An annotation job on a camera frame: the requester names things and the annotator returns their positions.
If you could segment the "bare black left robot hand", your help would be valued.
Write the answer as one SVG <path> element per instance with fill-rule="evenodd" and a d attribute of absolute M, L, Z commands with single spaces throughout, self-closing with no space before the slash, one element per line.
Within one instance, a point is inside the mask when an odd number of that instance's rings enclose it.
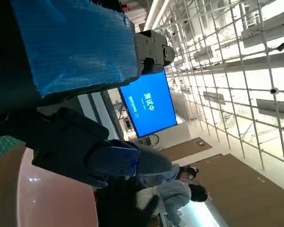
<path fill-rule="evenodd" d="M 168 172 L 165 155 L 110 140 L 73 109 L 38 108 L 128 85 L 174 58 L 165 36 L 136 33 L 116 0 L 0 0 L 0 136 L 25 142 L 34 166 L 98 188 L 109 176 Z"/>

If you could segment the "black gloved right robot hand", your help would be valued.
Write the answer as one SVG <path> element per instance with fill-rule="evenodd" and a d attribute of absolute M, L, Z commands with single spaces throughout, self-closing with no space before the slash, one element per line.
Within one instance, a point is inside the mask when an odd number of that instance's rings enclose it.
<path fill-rule="evenodd" d="M 136 182 L 111 177 L 108 185 L 94 192 L 99 227 L 147 227 L 159 196 L 151 196 L 144 208 L 138 208 Z"/>

